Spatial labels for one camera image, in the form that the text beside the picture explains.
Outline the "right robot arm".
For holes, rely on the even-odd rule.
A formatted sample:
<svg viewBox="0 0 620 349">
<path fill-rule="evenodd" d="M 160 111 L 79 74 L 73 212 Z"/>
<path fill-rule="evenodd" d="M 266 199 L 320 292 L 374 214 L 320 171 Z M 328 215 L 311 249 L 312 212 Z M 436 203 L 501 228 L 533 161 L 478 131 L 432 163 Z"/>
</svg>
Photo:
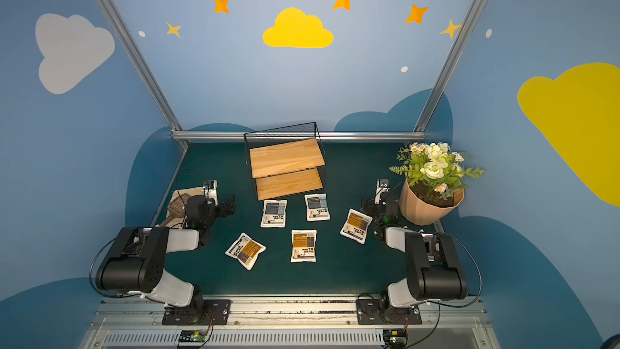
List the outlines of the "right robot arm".
<svg viewBox="0 0 620 349">
<path fill-rule="evenodd" d="M 384 290 L 384 308 L 412 308 L 424 301 L 462 300 L 468 295 L 467 280 L 451 236 L 402 226 L 397 219 L 398 200 L 387 192 L 377 199 L 362 199 L 361 210 L 372 218 L 373 234 L 405 256 L 405 277 Z"/>
</svg>

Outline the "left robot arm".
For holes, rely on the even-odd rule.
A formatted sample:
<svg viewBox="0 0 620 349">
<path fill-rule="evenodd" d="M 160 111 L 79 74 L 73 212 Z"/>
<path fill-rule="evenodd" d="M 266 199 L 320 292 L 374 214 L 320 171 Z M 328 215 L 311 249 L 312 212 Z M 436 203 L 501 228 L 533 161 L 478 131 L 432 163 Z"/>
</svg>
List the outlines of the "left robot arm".
<svg viewBox="0 0 620 349">
<path fill-rule="evenodd" d="M 204 301 L 199 287 L 166 271 L 166 257 L 203 248 L 216 219 L 235 212 L 233 196 L 219 202 L 198 195 L 185 203 L 185 226 L 122 228 L 104 247 L 108 252 L 97 272 L 89 273 L 91 286 L 105 297 L 139 295 L 169 310 L 201 313 Z"/>
</svg>

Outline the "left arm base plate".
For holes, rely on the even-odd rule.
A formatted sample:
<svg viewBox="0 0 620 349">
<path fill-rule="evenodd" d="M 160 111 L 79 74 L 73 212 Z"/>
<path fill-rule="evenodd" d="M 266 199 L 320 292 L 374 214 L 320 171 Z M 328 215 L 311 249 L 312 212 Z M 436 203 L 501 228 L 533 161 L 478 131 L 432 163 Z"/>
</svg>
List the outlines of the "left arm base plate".
<svg viewBox="0 0 620 349">
<path fill-rule="evenodd" d="M 227 324 L 232 301 L 229 299 L 205 299 L 198 305 L 166 307 L 163 326 L 224 326 Z"/>
</svg>

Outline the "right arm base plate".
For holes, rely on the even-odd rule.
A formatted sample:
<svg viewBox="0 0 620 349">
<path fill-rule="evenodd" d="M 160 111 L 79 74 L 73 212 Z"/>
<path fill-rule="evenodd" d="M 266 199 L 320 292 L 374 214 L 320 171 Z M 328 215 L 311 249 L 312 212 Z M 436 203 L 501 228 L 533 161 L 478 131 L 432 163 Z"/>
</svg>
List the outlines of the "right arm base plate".
<svg viewBox="0 0 620 349">
<path fill-rule="evenodd" d="M 418 307 L 396 308 L 385 301 L 362 297 L 356 300 L 359 325 L 421 325 Z"/>
</svg>

